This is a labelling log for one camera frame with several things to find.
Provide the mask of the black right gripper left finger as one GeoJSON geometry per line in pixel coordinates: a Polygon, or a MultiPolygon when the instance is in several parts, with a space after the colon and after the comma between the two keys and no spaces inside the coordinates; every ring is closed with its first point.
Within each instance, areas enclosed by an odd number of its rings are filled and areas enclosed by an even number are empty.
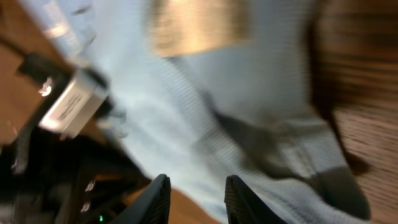
{"type": "Polygon", "coordinates": [[[170,194],[170,178],[160,174],[109,224],[168,224],[170,194]]]}

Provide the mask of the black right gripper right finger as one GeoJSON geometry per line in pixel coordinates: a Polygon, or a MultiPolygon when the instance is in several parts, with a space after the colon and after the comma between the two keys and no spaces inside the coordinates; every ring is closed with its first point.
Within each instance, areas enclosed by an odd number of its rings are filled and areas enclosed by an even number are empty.
{"type": "Polygon", "coordinates": [[[237,175],[226,178],[224,202],[229,224],[286,224],[237,175]]]}

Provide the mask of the light blue t-shirt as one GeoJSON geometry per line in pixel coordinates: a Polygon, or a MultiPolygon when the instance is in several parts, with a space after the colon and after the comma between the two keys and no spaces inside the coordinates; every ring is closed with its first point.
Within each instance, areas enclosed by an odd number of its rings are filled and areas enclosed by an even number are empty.
{"type": "Polygon", "coordinates": [[[369,223],[330,126],[310,101],[317,1],[23,1],[74,66],[110,81],[129,157],[215,220],[239,176],[287,223],[369,223]]]}

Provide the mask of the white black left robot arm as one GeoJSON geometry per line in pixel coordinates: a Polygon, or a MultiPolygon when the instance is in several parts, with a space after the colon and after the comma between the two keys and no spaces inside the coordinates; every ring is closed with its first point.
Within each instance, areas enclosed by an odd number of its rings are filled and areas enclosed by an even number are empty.
{"type": "Polygon", "coordinates": [[[87,69],[70,75],[35,53],[18,70],[49,95],[3,147],[1,222],[109,223],[146,181],[121,150],[79,134],[112,110],[105,82],[87,69]]]}

